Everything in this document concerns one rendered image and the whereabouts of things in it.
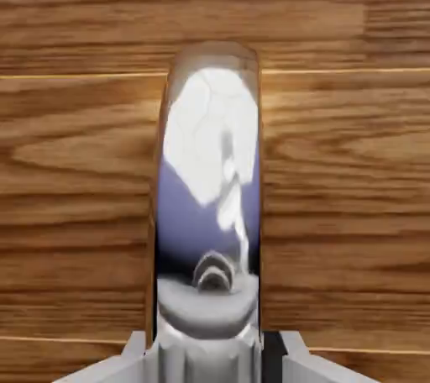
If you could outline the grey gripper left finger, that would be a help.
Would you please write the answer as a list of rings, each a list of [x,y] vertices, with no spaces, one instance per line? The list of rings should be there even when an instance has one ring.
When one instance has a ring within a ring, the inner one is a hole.
[[[51,383],[144,383],[145,331],[133,331],[121,354],[78,370]]]

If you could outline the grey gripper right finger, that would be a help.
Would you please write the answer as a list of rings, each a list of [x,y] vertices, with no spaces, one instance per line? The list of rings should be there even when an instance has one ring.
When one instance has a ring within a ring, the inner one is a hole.
[[[261,383],[380,383],[312,354],[299,332],[264,332]]]

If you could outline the wooden cabinet door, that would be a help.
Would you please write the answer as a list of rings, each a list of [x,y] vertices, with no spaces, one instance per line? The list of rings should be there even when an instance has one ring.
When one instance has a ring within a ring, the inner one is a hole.
[[[0,383],[51,383],[149,317],[173,55],[262,70],[263,325],[430,383],[430,0],[0,0]]]

